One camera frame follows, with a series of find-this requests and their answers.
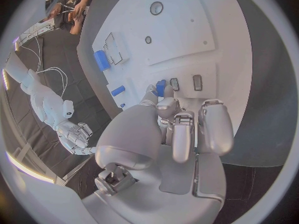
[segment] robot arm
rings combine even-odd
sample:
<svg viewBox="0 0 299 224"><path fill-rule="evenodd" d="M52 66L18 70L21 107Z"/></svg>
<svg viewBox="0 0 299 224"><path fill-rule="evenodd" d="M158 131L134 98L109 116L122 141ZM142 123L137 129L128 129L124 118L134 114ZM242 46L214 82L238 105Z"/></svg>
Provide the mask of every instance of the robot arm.
<svg viewBox="0 0 299 224"><path fill-rule="evenodd" d="M33 70L28 70L13 51L4 69L30 95L32 108L38 118L57 132L61 144L70 153L85 155L95 152L95 147L86 148L92 135L89 126L85 123L76 125L68 120L74 113L72 101L63 101L49 87L42 85L39 76Z"/></svg>

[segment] round hole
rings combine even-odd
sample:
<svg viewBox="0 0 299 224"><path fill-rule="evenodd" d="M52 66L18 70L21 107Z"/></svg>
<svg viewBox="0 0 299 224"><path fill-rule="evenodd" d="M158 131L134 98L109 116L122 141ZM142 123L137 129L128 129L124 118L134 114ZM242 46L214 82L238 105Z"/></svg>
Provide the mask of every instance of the round hole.
<svg viewBox="0 0 299 224"><path fill-rule="evenodd" d="M150 5L151 14L157 16L163 11L163 4L159 1L155 1L152 5Z"/></svg>
<svg viewBox="0 0 299 224"><path fill-rule="evenodd" d="M150 36L147 36L147 37L146 37L146 43L147 43L147 44L150 44L150 43L151 43L151 37L150 37Z"/></svg>

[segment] person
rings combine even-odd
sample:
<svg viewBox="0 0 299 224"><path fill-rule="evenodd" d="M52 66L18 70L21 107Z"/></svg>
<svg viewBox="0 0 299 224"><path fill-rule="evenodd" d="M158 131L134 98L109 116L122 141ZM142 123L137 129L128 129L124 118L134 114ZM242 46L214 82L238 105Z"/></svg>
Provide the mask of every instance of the person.
<svg viewBox="0 0 299 224"><path fill-rule="evenodd" d="M55 27L79 34L85 19L83 12L90 3L91 0L58 0L49 16L40 23L54 18Z"/></svg>

